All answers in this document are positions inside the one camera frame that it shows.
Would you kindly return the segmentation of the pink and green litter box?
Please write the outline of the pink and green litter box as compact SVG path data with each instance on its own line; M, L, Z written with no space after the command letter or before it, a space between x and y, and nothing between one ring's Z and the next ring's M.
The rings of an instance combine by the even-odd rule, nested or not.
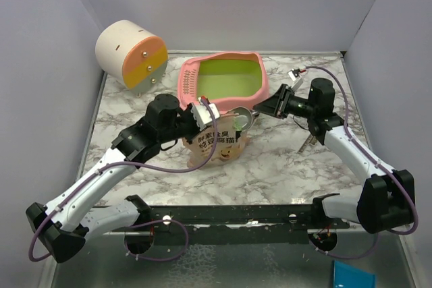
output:
M186 60L178 76L181 108L205 96L221 112L251 109L269 97L269 81L257 52L220 52Z

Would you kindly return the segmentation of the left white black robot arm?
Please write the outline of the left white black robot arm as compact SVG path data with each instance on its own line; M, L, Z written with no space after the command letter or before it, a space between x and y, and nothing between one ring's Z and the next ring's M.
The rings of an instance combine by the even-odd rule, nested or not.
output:
M49 256L58 263L73 258L93 236L122 227L144 229L149 222L146 204L128 198L97 211L94 205L116 184L140 168L156 170L147 161L162 145L184 138L192 140L219 118L215 105L205 97L185 109L171 94L158 94L143 117L123 129L98 162L64 193L51 201L32 203L26 217L34 233L28 250L33 262Z

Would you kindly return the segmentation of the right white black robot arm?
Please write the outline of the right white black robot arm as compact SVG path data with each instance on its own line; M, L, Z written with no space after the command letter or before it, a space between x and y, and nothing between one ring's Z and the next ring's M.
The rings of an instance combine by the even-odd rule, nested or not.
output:
M368 233L390 231L413 225L414 179L407 170L396 170L384 163L348 129L334 112L335 90L332 81L315 78L307 98L301 98L287 85L253 109L260 114L284 119L288 115L307 120L308 130L317 141L335 153L362 182L357 198L330 194L313 200L311 223L325 228L334 219L358 223Z

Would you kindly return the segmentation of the cream cylindrical cat house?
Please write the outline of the cream cylindrical cat house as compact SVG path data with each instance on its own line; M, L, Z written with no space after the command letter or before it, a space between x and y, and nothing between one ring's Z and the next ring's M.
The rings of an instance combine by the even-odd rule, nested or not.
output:
M129 20L104 29L94 51L101 69L135 96L159 82L168 63L163 39Z

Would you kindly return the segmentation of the blue plastic object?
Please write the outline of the blue plastic object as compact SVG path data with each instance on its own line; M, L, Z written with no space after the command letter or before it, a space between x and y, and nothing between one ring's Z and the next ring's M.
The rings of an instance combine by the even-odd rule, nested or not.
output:
M333 263L333 287L375 288L375 275L339 261Z

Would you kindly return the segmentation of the orange cat litter bag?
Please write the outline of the orange cat litter bag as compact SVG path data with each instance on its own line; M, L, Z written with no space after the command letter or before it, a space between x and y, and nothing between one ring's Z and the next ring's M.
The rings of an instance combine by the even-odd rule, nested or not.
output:
M244 151L250 141L246 130L241 130L238 125L239 114L227 113L217 121L217 144L211 159L206 167L224 165L236 160ZM186 139L182 144L190 151L187 167L196 167L203 163L209 156L214 142L214 128L209 127L199 133L191 143Z

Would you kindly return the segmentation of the grey metal litter scoop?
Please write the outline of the grey metal litter scoop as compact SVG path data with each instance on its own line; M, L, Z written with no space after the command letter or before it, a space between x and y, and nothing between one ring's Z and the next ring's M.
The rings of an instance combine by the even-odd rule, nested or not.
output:
M230 113L234 115L234 128L236 131L250 129L260 115L258 111L247 109L246 107L236 107Z

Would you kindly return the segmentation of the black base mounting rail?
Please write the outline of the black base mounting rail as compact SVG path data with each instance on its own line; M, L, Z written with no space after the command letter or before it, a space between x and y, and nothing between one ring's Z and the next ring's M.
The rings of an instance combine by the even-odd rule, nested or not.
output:
M151 235L155 245L237 245L260 243L307 244L308 233L347 229L340 219L320 215L312 204L149 206L137 195L128 196L139 212L137 231Z

